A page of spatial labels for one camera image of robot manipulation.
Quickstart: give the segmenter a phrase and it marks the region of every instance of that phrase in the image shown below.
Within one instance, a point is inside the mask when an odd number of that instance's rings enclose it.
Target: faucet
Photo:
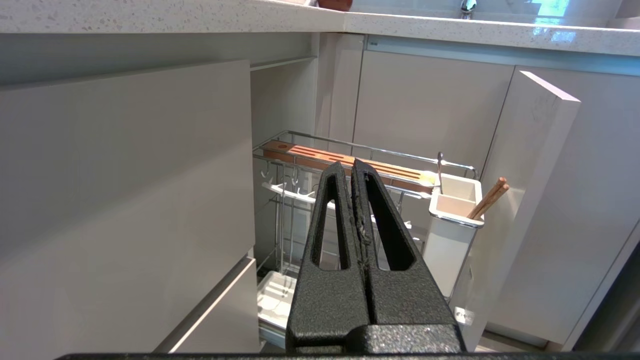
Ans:
[[[460,18],[465,20],[471,19],[471,12],[476,9],[477,5],[477,0],[462,0],[460,4],[460,10],[462,11]]]

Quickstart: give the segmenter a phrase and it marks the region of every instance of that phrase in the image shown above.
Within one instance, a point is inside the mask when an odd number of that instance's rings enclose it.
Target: white utensil holder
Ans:
[[[484,215],[472,220],[467,215],[482,200],[477,180],[442,174],[442,188],[433,188],[429,213],[431,226],[422,254],[442,295],[451,297],[458,274],[476,231],[484,226]]]

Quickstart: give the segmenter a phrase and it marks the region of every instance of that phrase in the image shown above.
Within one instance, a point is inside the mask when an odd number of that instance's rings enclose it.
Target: white quartz countertop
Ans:
[[[272,0],[2,0],[0,33],[349,32],[640,56],[640,31],[342,13]]]

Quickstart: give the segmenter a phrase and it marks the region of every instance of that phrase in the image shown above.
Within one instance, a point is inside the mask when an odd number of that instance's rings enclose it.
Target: white cabinet door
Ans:
[[[0,358],[155,349],[253,245],[251,148],[248,61],[2,89]]]
[[[640,78],[524,70],[582,106],[490,322],[571,349],[629,256],[622,249],[640,217]],[[629,241],[633,249],[637,238]]]
[[[480,340],[579,105],[530,72],[513,74],[482,179],[485,192],[500,176],[511,188],[487,212],[450,302],[473,313],[461,326],[467,348]]]
[[[353,141],[430,158],[443,151],[482,171],[512,73],[510,65],[365,51]]]

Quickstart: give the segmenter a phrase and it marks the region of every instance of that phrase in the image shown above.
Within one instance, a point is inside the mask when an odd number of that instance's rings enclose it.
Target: wooden chopsticks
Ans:
[[[480,217],[486,213],[486,211],[489,210],[496,201],[498,201],[502,194],[507,192],[507,190],[509,190],[507,179],[500,176],[493,188],[491,188],[478,205],[471,210],[467,217],[473,220],[480,220]]]

